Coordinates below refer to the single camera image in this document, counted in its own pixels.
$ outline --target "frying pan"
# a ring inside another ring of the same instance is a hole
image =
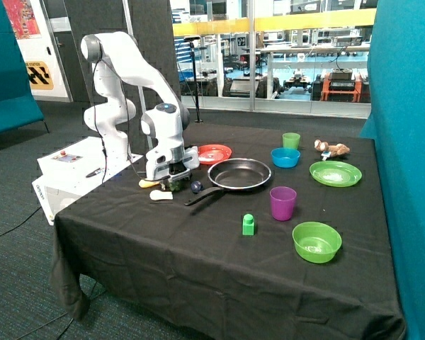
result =
[[[208,178],[215,186],[201,191],[194,199],[184,204],[193,205],[208,196],[225,191],[251,191],[265,184],[271,174],[267,165],[255,159],[226,159],[208,170]]]

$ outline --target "floor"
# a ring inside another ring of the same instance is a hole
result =
[[[0,236],[0,339],[3,340],[58,339],[70,322],[48,283],[52,228],[43,212],[37,210],[38,199],[31,182],[41,175],[37,158],[95,134],[83,123],[82,113],[89,107],[87,104],[38,104],[50,134],[42,122],[0,134],[0,235],[12,230]],[[308,132],[358,137],[365,123],[280,114],[204,110],[200,113],[205,123],[293,131],[301,135]],[[139,131],[139,121],[132,120],[130,127],[132,150],[143,152],[145,136]],[[169,324],[139,305],[115,298],[90,278],[82,276],[81,286],[86,293],[94,288],[90,312],[82,322],[72,322],[62,339],[209,339],[192,329]]]

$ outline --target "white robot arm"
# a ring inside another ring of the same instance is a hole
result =
[[[162,74],[143,58],[135,39],[123,32],[87,35],[81,51],[96,69],[96,91],[108,98],[107,103],[88,109],[84,115],[86,124],[103,136],[108,156],[112,152],[112,157],[122,161],[130,153],[128,137],[115,128],[128,119],[128,113],[129,119],[135,117],[135,106],[123,93],[123,80],[153,89],[163,100],[142,116],[143,133],[158,141],[146,155],[147,179],[175,181],[189,177],[191,170],[200,165],[197,147],[184,148],[182,132],[189,124],[189,112]]]

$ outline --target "blue bowl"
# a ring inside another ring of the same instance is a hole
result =
[[[299,161],[300,152],[296,149],[279,147],[271,151],[272,162],[279,168],[293,168]]]

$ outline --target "gray wall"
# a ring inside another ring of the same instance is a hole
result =
[[[63,0],[43,0],[43,3],[49,19],[68,16]],[[72,32],[55,32],[54,36],[59,43],[58,53],[71,90],[72,99],[77,102],[88,102],[89,97]]]
[[[88,34],[127,32],[123,4],[119,0],[64,0],[71,23],[72,34],[77,45],[77,54],[86,80],[87,91],[95,103],[104,102],[91,90],[92,66],[81,55],[81,39]],[[169,0],[129,0],[134,36],[140,52],[153,67],[158,69],[173,88],[180,94],[178,72],[176,71],[173,28]],[[137,117],[142,114],[136,86],[125,84],[127,97],[137,108]],[[155,92],[144,90],[147,108],[153,108],[162,101]]]

